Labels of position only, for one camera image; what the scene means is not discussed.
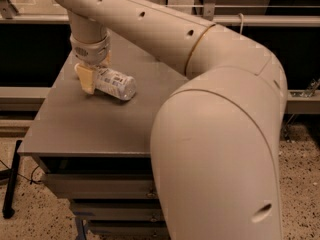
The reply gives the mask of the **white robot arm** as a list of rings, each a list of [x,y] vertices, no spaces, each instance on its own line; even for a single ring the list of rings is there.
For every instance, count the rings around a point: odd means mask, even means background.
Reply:
[[[282,240],[287,81],[263,45],[145,0],[55,0],[90,64],[113,31],[185,76],[155,117],[151,163],[171,240]]]

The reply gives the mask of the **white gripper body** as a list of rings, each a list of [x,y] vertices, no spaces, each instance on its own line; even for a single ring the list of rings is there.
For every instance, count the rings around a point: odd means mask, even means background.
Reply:
[[[78,41],[73,35],[70,36],[70,42],[73,54],[90,65],[101,63],[110,51],[110,33],[107,33],[101,41],[92,44]]]

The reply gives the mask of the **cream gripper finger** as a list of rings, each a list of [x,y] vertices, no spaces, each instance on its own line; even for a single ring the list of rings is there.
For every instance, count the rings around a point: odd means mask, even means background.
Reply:
[[[87,94],[93,94],[95,91],[96,71],[80,63],[77,63],[74,69],[79,78],[82,90]]]
[[[111,52],[108,52],[105,59],[101,62],[101,65],[104,67],[111,66]]]

